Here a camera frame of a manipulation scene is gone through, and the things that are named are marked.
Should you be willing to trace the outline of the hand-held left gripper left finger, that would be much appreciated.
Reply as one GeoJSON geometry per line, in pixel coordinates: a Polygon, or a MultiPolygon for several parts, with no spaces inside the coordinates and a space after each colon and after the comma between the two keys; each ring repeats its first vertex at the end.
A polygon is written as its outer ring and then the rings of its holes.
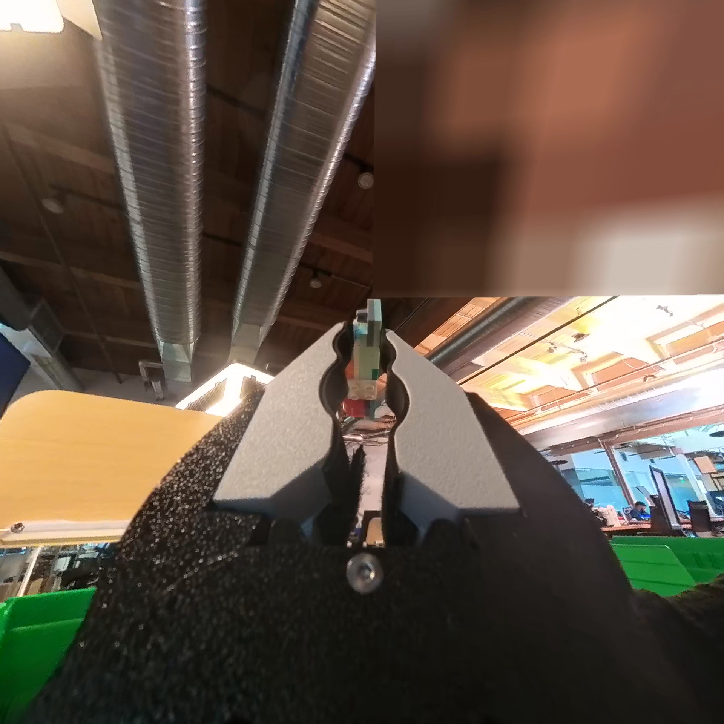
{"type": "Polygon", "coordinates": [[[337,418],[350,323],[335,324],[267,384],[214,495],[218,509],[299,523],[313,540],[350,532],[350,459],[337,418]]]}

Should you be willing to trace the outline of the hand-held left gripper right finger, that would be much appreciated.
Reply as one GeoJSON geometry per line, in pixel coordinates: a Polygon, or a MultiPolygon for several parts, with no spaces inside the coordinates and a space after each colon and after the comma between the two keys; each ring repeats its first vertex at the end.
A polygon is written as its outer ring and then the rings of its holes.
{"type": "Polygon", "coordinates": [[[420,544],[432,525],[513,514],[513,492],[466,393],[393,331],[384,342],[395,422],[384,481],[384,540],[420,544]]]}

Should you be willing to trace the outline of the colourful rainbow lego model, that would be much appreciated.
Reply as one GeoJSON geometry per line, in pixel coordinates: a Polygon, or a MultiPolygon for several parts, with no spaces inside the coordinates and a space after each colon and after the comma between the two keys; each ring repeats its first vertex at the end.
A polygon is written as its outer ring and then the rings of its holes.
{"type": "Polygon", "coordinates": [[[345,417],[374,419],[384,400],[381,376],[381,344],[383,341],[382,301],[369,298],[367,306],[356,312],[353,321],[353,350],[345,370],[347,396],[341,404],[345,417]]]}

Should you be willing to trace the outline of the bright studio light panel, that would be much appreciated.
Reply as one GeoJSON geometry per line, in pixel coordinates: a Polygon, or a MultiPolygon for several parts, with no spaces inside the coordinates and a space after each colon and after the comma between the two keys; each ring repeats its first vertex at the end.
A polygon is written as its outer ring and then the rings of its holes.
{"type": "Polygon", "coordinates": [[[176,403],[175,408],[223,417],[240,404],[244,383],[266,386],[273,379],[274,375],[234,362],[176,403]]]}

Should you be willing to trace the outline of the black computer monitor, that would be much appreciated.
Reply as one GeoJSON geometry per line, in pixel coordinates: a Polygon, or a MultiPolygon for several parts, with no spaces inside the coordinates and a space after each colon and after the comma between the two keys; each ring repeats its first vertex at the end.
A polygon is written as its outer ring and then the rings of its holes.
{"type": "Polygon", "coordinates": [[[652,465],[649,466],[649,472],[657,491],[657,494],[652,496],[653,503],[650,506],[652,532],[665,536],[685,536],[665,474],[652,465]]]}

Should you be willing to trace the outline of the long dark ceiling duct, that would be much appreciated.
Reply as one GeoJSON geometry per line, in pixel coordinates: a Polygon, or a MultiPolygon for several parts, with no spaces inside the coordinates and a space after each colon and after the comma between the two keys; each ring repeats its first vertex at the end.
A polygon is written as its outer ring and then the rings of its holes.
{"type": "Polygon", "coordinates": [[[573,299],[571,296],[503,298],[427,353],[426,358],[440,368],[455,365],[460,359],[472,361],[573,299]]]}

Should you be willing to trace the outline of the silver ceiling duct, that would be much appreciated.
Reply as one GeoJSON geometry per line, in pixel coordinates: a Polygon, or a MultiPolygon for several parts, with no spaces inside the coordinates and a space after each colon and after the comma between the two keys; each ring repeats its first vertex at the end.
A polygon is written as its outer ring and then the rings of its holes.
{"type": "Polygon", "coordinates": [[[140,283],[168,380],[201,333],[205,7],[95,2],[95,55],[140,283]]]}
{"type": "Polygon", "coordinates": [[[375,1],[296,1],[232,306],[229,362],[250,366],[277,319],[371,86],[375,1]]]}

